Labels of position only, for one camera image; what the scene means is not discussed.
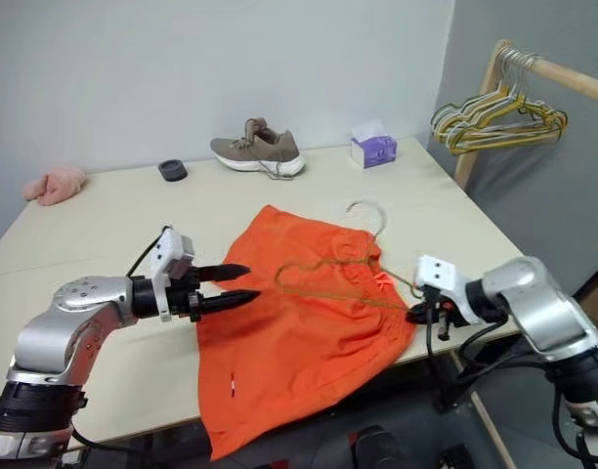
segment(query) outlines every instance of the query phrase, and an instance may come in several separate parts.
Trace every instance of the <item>wooden rack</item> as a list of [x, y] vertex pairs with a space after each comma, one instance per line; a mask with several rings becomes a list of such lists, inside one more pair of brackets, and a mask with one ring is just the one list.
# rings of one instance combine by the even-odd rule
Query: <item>wooden rack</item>
[[[488, 63], [486, 69], [486, 75], [482, 82], [480, 89], [480, 95], [489, 93], [496, 89], [498, 86], [499, 75], [496, 72], [497, 67], [494, 66], [496, 62], [496, 56], [504, 47], [511, 47], [512, 43], [508, 40], [501, 39], [494, 46], [492, 51], [491, 60]], [[598, 79], [588, 76], [584, 73], [571, 70], [565, 66], [557, 65], [544, 59], [538, 59], [534, 62], [530, 68], [530, 72], [536, 75], [543, 76], [550, 80], [553, 80], [561, 85], [566, 86], [572, 90], [582, 93], [594, 100], [598, 101]], [[475, 161], [477, 160], [477, 152], [471, 151], [470, 153], [464, 153], [457, 159], [457, 167], [455, 168], [455, 176], [453, 177], [457, 184], [466, 190], [468, 180], [473, 172]]]

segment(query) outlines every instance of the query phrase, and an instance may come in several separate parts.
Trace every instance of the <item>beige sneaker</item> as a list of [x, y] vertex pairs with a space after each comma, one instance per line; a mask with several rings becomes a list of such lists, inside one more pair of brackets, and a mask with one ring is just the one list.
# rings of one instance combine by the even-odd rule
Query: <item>beige sneaker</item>
[[248, 119], [244, 137], [238, 140], [213, 139], [216, 158], [237, 171], [265, 171], [272, 179], [292, 179], [306, 165], [292, 134], [278, 134], [262, 118]]

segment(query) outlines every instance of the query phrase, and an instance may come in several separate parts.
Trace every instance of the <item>purple tissue box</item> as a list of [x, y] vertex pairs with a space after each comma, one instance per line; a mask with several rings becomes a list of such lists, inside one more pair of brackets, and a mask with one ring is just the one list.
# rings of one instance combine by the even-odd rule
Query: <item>purple tissue box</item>
[[397, 141], [388, 136], [372, 137], [361, 143], [351, 139], [351, 157], [364, 169], [389, 163], [397, 157]]

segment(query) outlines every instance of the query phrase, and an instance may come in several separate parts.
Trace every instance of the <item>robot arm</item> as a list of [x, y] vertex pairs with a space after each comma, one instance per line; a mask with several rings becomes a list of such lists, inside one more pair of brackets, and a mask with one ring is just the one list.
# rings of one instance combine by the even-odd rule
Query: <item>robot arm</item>
[[[450, 323], [478, 324], [497, 321], [497, 311], [508, 314], [541, 358], [573, 420], [592, 440], [591, 448], [598, 448], [598, 330], [541, 261], [514, 259], [471, 280], [453, 264], [422, 256], [414, 282], [421, 289], [440, 290], [443, 310], [435, 320], [446, 331]], [[409, 318], [421, 322], [425, 308], [413, 309]]]
[[71, 417], [86, 405], [88, 380], [104, 341], [139, 319], [189, 317], [252, 301], [234, 290], [204, 298], [204, 281], [247, 274], [238, 265], [191, 265], [191, 240], [163, 230], [151, 250], [151, 276], [84, 277], [61, 287], [49, 309], [21, 331], [0, 397], [0, 466], [56, 467], [73, 432]]

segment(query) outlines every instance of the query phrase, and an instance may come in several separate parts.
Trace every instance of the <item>pink cloth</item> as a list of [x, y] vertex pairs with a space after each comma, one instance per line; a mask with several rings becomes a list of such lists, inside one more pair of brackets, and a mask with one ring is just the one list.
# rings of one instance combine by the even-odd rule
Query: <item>pink cloth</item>
[[79, 168], [54, 168], [39, 181], [26, 183], [21, 193], [25, 200], [36, 199], [40, 205], [54, 205], [80, 192], [84, 181], [86, 175]]

